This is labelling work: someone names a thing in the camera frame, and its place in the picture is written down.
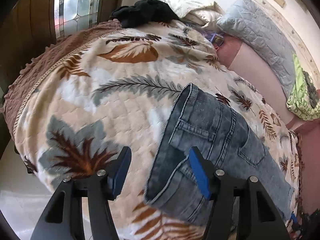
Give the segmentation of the blue denim pants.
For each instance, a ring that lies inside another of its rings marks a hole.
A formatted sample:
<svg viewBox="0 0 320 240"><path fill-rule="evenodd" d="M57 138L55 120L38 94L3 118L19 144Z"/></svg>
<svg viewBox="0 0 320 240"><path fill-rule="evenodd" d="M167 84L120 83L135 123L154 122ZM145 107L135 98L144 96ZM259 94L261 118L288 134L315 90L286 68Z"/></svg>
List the blue denim pants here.
<svg viewBox="0 0 320 240"><path fill-rule="evenodd" d="M239 113L192 83L171 111L146 184L146 204L190 224L207 223L212 206L200 192L190 166L188 153L194 146L232 177L256 176L282 219L290 218L294 189L270 148Z"/></svg>

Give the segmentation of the leaf pattern quilted blanket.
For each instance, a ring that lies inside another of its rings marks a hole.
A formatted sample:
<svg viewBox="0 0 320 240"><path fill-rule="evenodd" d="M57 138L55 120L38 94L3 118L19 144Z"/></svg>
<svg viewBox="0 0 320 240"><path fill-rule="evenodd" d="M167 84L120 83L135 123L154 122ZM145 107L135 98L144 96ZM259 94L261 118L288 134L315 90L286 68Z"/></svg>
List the leaf pattern quilted blanket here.
<svg viewBox="0 0 320 240"><path fill-rule="evenodd" d="M50 190L67 177L103 169L132 151L120 196L111 204L124 239L200 239L204 226L146 204L144 193L174 104L188 84L247 122L293 187L297 212L297 136L247 80L218 61L210 42L180 21L122 28L108 21L52 45L21 71L4 115L21 158Z"/></svg>

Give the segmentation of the green patterned folded blanket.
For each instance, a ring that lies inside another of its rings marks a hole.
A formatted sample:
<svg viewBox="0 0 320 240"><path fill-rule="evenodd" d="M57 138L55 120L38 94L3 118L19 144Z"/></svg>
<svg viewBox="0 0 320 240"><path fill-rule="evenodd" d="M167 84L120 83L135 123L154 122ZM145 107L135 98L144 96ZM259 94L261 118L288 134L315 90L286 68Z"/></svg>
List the green patterned folded blanket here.
<svg viewBox="0 0 320 240"><path fill-rule="evenodd" d="M303 68L296 54L293 54L293 64L295 69L295 83L286 102L286 106L289 111L304 121L319 119L319 102L316 108L311 107L303 75Z"/></svg>

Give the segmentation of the dark grey crumpled cloth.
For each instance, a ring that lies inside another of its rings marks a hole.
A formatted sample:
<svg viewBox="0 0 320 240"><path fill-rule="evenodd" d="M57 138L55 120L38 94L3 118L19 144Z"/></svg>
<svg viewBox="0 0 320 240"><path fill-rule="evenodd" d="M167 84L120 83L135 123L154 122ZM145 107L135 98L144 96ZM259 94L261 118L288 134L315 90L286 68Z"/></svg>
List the dark grey crumpled cloth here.
<svg viewBox="0 0 320 240"><path fill-rule="evenodd" d="M304 79L305 79L307 90L308 90L310 105L312 108L316 108L319 102L319 96L318 96L317 90L313 85L313 82L308 72L303 71L303 75L304 75Z"/></svg>

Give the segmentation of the pink red sofa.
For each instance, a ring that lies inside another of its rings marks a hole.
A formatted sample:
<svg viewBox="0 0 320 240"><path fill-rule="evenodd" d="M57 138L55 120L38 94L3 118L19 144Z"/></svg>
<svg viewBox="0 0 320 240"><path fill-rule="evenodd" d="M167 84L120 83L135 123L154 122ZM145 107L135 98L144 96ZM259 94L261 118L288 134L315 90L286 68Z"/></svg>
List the pink red sofa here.
<svg viewBox="0 0 320 240"><path fill-rule="evenodd" d="M282 87L269 65L238 38L224 35L217 50L220 63L250 82L264 97L287 128L301 136L302 210L313 213L319 208L319 120L303 121L286 107Z"/></svg>

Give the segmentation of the purple small package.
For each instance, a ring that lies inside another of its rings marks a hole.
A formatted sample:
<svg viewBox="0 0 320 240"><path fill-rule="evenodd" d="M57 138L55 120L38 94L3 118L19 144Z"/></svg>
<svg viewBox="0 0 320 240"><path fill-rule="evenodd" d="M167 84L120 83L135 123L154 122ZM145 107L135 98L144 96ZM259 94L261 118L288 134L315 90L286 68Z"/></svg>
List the purple small package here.
<svg viewBox="0 0 320 240"><path fill-rule="evenodd" d="M225 33L209 30L206 31L205 38L214 46L215 49L219 49L225 40Z"/></svg>

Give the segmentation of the grey quilted pillow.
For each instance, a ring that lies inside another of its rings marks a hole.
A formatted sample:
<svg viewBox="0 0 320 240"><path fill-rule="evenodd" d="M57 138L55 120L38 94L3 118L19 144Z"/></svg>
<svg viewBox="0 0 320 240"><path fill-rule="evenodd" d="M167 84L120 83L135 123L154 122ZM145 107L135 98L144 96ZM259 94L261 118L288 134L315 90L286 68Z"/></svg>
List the grey quilted pillow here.
<svg viewBox="0 0 320 240"><path fill-rule="evenodd" d="M295 84L295 50L283 32L252 0L236 0L217 21L228 35L249 45L272 69L288 98Z"/></svg>

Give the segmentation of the wooden stained glass door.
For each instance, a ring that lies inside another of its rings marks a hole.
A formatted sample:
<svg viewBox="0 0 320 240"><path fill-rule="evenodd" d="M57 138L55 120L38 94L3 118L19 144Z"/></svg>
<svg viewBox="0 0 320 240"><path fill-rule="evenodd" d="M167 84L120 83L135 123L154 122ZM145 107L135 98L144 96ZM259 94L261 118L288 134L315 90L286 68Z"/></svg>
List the wooden stained glass door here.
<svg viewBox="0 0 320 240"><path fill-rule="evenodd" d="M110 18L122 0L88 0L88 12L76 14L76 30L91 28ZM44 52L46 46L73 33L66 17L69 0L1 0L1 89Z"/></svg>

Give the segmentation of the cream pillow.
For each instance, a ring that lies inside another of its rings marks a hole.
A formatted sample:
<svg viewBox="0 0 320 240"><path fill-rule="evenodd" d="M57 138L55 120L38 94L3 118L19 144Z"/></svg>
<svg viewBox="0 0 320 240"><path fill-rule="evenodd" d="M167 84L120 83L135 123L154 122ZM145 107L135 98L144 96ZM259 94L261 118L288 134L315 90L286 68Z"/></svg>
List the cream pillow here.
<svg viewBox="0 0 320 240"><path fill-rule="evenodd" d="M196 23L202 29L218 31L218 20L225 14L216 3L202 3L195 0L162 0L182 20Z"/></svg>

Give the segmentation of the black garment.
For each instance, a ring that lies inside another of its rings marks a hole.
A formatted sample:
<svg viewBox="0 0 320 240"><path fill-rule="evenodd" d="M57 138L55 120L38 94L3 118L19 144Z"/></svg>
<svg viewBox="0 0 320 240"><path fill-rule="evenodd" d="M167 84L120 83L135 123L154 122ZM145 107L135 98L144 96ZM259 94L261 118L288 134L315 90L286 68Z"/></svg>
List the black garment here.
<svg viewBox="0 0 320 240"><path fill-rule="evenodd" d="M122 28L135 28L148 22L170 23L180 20L167 3L159 0L140 0L133 6L119 7L112 12L110 19L117 19Z"/></svg>

